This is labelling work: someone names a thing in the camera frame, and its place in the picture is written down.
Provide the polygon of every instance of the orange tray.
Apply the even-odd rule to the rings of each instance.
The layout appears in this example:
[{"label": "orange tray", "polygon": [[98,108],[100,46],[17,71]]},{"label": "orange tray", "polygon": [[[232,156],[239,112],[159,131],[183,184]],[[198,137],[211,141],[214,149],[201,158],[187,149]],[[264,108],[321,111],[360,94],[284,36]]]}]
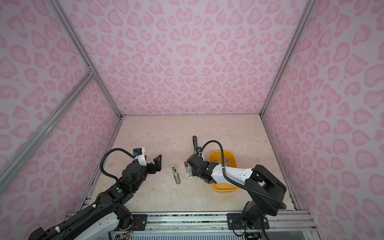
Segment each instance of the orange tray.
[{"label": "orange tray", "polygon": [[[229,162],[231,163],[231,167],[237,167],[236,164],[236,158],[235,155],[230,152],[230,151],[224,151],[224,157],[228,158]],[[221,152],[220,151],[214,151],[211,152],[208,156],[208,161],[212,162],[214,158],[218,159],[218,163],[221,164]],[[216,192],[233,192],[239,189],[239,187],[233,186],[231,184],[226,184],[226,183],[217,183],[217,184],[212,184],[212,188]]]}]

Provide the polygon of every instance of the table surface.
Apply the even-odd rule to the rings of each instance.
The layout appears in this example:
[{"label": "table surface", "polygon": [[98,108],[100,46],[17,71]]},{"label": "table surface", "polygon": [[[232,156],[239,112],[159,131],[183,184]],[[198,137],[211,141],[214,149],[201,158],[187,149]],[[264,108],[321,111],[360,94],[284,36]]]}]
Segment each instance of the table surface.
[{"label": "table surface", "polygon": [[[235,155],[239,168],[261,164],[284,183],[259,115],[129,116],[125,117],[113,147],[131,153],[136,147],[145,147],[147,162],[162,155],[162,170],[149,174],[134,197],[125,204],[131,212],[234,211],[242,210],[247,201],[252,200],[243,189],[219,193],[202,179],[187,177],[184,161],[194,153],[194,135],[200,147],[209,140],[219,141],[224,150]],[[217,144],[209,144],[203,152],[205,159],[217,150]],[[104,169],[121,177],[131,162],[132,159],[123,152],[113,152]],[[174,180],[172,165],[180,176],[180,184]],[[114,182],[101,174],[92,201]],[[288,192],[284,203],[287,210],[294,210]]]}]

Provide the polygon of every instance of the heart pattern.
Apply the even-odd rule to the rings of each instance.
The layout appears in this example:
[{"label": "heart pattern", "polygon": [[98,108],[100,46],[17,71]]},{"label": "heart pattern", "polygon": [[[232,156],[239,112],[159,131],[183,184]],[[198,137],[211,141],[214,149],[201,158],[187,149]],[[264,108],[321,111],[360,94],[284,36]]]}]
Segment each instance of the heart pattern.
[{"label": "heart pattern", "polygon": [[87,72],[45,1],[3,1],[0,172]]},{"label": "heart pattern", "polygon": [[305,3],[61,1],[130,115],[259,113]]},{"label": "heart pattern", "polygon": [[384,238],[383,6],[321,0],[266,112],[324,240]]},{"label": "heart pattern", "polygon": [[74,212],[116,123],[92,81],[0,196],[0,238],[28,239]]}]

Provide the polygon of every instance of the yellow plastic bin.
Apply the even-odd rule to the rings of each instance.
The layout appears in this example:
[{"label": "yellow plastic bin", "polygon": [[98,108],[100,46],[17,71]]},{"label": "yellow plastic bin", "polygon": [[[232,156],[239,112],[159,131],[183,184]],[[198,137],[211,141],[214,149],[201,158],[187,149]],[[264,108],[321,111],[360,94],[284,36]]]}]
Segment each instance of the yellow plastic bin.
[{"label": "yellow plastic bin", "polygon": [[[237,167],[236,158],[232,152],[224,151],[224,157],[228,158],[229,162],[231,163],[231,167]],[[215,158],[217,158],[218,159],[217,162],[219,164],[221,164],[222,161],[221,161],[221,152],[220,151],[211,152],[208,156],[208,161],[212,162],[213,159],[215,159]],[[239,189],[239,187],[233,186],[231,184],[226,184],[226,183],[212,184],[212,188],[216,192],[233,192],[233,191],[236,191],[237,189]]]}]

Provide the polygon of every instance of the robotic arm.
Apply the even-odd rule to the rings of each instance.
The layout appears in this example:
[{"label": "robotic arm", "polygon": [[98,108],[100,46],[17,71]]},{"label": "robotic arm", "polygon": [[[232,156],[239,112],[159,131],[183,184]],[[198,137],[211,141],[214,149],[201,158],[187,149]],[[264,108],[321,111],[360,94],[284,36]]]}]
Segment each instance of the robotic arm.
[{"label": "robotic arm", "polygon": [[[114,151],[123,151],[134,160],[128,164],[119,179],[108,174],[103,168],[106,157]],[[148,174],[155,174],[161,170],[161,155],[153,159],[153,163],[146,163],[144,148],[135,148],[134,154],[124,149],[111,149],[101,160],[100,170],[103,174],[116,179],[107,191],[101,192],[96,201],[78,212],[68,220],[53,226],[47,231],[41,227],[31,233],[28,240],[80,240],[96,239],[105,233],[119,230],[131,230],[133,219],[131,212],[124,206],[145,181]]]},{"label": "robotic arm", "polygon": [[[219,145],[222,164],[203,160],[202,151],[211,142]],[[282,202],[286,187],[265,167],[258,164],[252,169],[223,167],[223,147],[218,141],[211,140],[200,148],[197,147],[197,138],[194,136],[193,143],[195,153],[187,160],[187,164],[192,169],[192,176],[198,176],[208,184],[226,183],[248,191],[252,201],[247,202],[241,212],[243,226],[253,229],[261,223],[265,214],[276,216],[279,209],[286,209],[286,205]]]}]

